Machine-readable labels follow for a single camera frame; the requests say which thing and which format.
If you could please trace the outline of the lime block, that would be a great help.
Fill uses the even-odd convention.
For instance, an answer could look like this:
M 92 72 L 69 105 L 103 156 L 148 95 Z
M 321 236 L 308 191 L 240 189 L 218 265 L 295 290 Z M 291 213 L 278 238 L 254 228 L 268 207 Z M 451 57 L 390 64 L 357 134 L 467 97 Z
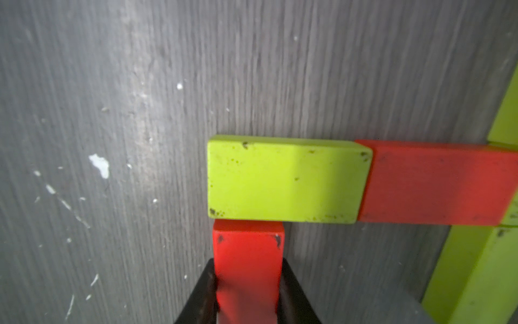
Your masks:
M 517 308 L 517 228 L 452 226 L 422 306 L 435 323 L 507 323 Z
M 517 150 L 517 69 L 513 73 L 487 139 L 490 144 Z
M 208 215 L 353 224 L 372 149 L 351 141 L 216 135 L 207 144 Z
M 496 145 L 500 148 L 505 148 L 517 152 L 517 145 L 505 143 L 496 143 Z M 507 211 L 505 212 L 504 217 L 500 223 L 501 225 L 517 227 L 517 199 L 517 191 L 515 191 L 509 207 L 507 208 Z

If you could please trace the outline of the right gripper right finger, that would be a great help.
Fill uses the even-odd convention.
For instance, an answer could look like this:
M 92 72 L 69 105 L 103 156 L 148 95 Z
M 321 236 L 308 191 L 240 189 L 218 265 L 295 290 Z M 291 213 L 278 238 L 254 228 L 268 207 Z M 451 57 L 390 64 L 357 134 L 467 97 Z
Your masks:
M 277 322 L 283 324 L 321 324 L 287 259 L 283 259 L 279 283 Z

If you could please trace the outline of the lime block top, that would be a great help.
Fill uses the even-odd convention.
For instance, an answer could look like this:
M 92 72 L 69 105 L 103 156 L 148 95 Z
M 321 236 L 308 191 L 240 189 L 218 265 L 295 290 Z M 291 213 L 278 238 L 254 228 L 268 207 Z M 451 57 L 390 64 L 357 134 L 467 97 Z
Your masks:
M 490 144 L 517 150 L 517 69 L 513 73 L 487 139 Z

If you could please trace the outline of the red block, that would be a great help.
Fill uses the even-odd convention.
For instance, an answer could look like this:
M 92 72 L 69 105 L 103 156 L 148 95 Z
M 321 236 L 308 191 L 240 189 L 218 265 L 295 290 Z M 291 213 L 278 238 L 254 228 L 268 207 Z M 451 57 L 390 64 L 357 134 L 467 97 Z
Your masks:
M 368 223 L 500 225 L 517 152 L 480 144 L 360 140 L 373 158 L 358 216 Z
M 216 220 L 219 323 L 276 323 L 285 230 L 278 221 Z

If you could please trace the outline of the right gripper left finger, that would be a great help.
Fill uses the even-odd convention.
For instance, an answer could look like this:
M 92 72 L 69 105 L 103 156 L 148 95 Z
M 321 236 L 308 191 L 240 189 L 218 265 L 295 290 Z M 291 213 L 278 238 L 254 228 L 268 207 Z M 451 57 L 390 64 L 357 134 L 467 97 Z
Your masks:
M 214 259 L 209 259 L 174 324 L 216 324 L 219 310 L 217 283 Z

